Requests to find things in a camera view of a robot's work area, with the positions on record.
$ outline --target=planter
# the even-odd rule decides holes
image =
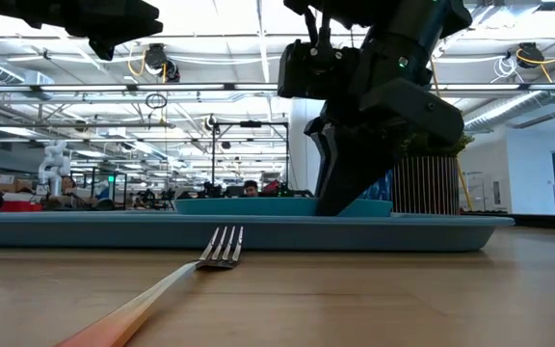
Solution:
[[[393,212],[460,214],[459,182],[457,158],[403,158],[393,171]]]

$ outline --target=ceiling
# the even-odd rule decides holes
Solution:
[[[295,39],[306,40],[306,28],[302,17],[290,12],[278,0],[259,1],[258,15],[256,0],[151,0],[146,1],[160,9],[159,20],[164,23],[163,33],[130,41],[116,48],[113,62],[101,62],[89,48],[86,39],[69,37],[60,28],[44,26],[41,30],[30,28],[19,19],[0,16],[0,62],[9,67],[20,67],[44,73],[55,84],[131,84],[160,82],[159,76],[144,72],[134,75],[128,68],[129,57],[134,70],[141,69],[140,57],[150,43],[166,45],[167,54],[176,61],[183,83],[276,83],[278,80],[279,56],[285,46]],[[473,26],[454,39],[445,42],[444,51],[435,52],[436,76],[440,84],[445,83],[495,83],[533,81],[542,76],[539,68],[518,67],[510,75],[499,77],[494,65],[507,51],[515,52],[523,41],[536,42],[546,59],[555,57],[555,12],[535,12],[537,7],[525,5],[511,8],[471,9],[475,17]],[[347,31],[333,22],[332,43],[336,46],[359,46],[366,29],[355,27]],[[183,99],[169,102],[163,110],[152,115],[153,121],[163,118],[175,129],[154,125],[151,129],[128,129],[127,133],[137,138],[190,139],[207,136],[203,123],[209,115],[218,121],[264,120],[288,121],[291,101],[275,96],[275,93],[247,93],[235,97],[232,92],[202,92],[197,100],[196,93],[169,93],[168,98]],[[86,93],[98,98],[99,93]],[[57,97],[74,97],[73,93],[58,93]],[[15,94],[7,98],[19,99]],[[446,97],[446,100],[464,112],[471,111],[490,99],[481,97]],[[38,104],[11,104],[10,107],[38,119]],[[44,113],[53,113],[62,103],[43,104]],[[67,105],[62,112],[54,112],[52,122],[139,122],[146,121],[151,113],[143,102],[135,103],[75,103]],[[73,138],[99,137],[93,130],[89,133],[73,133],[66,129],[57,136]],[[263,127],[257,129],[233,128],[227,136],[237,138],[271,138],[269,144],[232,144],[231,152],[283,153],[284,143],[278,141],[285,132]],[[196,156],[196,167],[206,166],[207,145],[163,143],[154,144],[160,150],[175,151],[180,157]],[[109,154],[118,152],[116,145],[108,145]],[[121,157],[131,157],[123,153]],[[283,158],[263,158],[266,165],[261,170],[255,161],[249,165],[229,166],[223,164],[224,177],[256,177],[261,171],[283,170]]]

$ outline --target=wooden table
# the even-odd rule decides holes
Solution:
[[[0,250],[0,346],[49,346],[196,253]],[[474,254],[257,254],[199,273],[132,346],[553,346],[555,231]]]

